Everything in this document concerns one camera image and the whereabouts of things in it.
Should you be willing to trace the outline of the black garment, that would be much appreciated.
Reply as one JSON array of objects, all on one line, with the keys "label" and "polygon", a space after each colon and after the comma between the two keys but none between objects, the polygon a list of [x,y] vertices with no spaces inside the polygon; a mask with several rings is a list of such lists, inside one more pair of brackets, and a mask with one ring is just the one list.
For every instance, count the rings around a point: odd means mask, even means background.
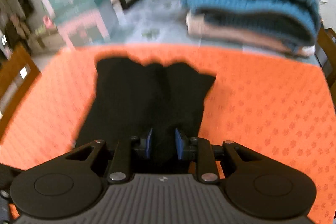
[{"label": "black garment", "polygon": [[133,136],[150,138],[145,173],[186,173],[190,164],[178,158],[175,134],[198,135],[216,77],[187,63],[142,65],[126,57],[102,59],[96,71],[96,96],[77,146],[102,139],[114,148]]}]

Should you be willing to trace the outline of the orange patterned table mat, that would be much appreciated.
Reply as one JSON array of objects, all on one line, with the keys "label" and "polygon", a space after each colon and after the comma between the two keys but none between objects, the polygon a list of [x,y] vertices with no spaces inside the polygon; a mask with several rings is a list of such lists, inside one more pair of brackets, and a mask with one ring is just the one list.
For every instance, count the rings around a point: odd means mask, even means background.
[{"label": "orange patterned table mat", "polygon": [[127,56],[142,64],[184,61],[216,76],[199,135],[225,140],[306,173],[317,187],[309,213],[335,214],[335,110],[320,67],[218,47],[91,46],[58,53],[35,80],[1,139],[1,163],[28,169],[68,152],[91,107],[96,62]]}]

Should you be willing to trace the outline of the wooden chair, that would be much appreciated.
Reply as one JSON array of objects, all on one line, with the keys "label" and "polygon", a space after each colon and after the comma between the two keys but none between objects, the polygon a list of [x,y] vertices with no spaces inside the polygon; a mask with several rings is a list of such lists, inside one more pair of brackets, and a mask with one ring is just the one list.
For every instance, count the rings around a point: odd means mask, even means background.
[{"label": "wooden chair", "polygon": [[40,74],[41,71],[22,44],[18,44],[10,59],[3,63],[1,67],[1,100],[5,98],[8,90],[12,90],[13,93],[7,99],[4,110],[1,111],[1,138],[21,100]]}]

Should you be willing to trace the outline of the folded beige garment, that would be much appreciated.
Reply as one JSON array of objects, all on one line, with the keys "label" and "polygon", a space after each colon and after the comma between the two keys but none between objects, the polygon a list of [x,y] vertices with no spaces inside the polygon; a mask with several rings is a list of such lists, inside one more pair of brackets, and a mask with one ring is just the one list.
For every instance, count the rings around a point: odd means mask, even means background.
[{"label": "folded beige garment", "polygon": [[193,15],[190,11],[186,15],[186,25],[189,35],[202,39],[240,42],[252,47],[301,57],[310,57],[315,54],[315,46],[299,46],[292,50],[290,46],[285,45],[279,39],[242,28],[215,26],[206,23],[203,15]]}]

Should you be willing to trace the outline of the lower pink green cardboard box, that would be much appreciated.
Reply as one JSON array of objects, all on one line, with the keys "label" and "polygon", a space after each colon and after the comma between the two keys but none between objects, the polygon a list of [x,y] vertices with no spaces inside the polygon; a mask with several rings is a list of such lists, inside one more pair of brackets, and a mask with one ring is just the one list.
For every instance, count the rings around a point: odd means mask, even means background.
[{"label": "lower pink green cardboard box", "polygon": [[92,9],[56,26],[66,45],[75,48],[108,41],[117,23],[113,14]]}]

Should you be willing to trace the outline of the light patterned tablecloth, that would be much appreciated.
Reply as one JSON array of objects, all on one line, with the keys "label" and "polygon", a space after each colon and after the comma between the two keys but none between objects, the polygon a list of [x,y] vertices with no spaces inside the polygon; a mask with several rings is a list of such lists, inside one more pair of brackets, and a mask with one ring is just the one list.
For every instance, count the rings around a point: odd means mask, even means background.
[{"label": "light patterned tablecloth", "polygon": [[248,46],[240,42],[202,39],[188,34],[187,11],[181,7],[180,0],[139,0],[131,8],[123,10],[118,0],[111,0],[119,20],[119,27],[112,38],[114,43],[169,43],[193,46],[215,46],[231,48],[243,52],[284,57],[319,65],[315,54],[310,57],[294,56]]}]

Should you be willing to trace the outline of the folded teal knit sweater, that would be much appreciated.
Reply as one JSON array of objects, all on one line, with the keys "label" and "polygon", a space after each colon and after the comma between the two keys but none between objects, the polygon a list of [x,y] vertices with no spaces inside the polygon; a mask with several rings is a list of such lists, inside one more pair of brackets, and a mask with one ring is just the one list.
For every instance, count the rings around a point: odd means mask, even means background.
[{"label": "folded teal knit sweater", "polygon": [[291,49],[313,46],[321,26],[317,0],[182,0],[208,24],[279,39]]}]

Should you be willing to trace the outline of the brown cardboard box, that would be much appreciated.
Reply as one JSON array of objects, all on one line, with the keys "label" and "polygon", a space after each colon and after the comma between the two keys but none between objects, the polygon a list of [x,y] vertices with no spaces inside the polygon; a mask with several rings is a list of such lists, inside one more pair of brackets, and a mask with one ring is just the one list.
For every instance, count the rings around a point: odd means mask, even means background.
[{"label": "brown cardboard box", "polygon": [[319,0],[321,28],[316,56],[329,87],[335,82],[335,0]]}]

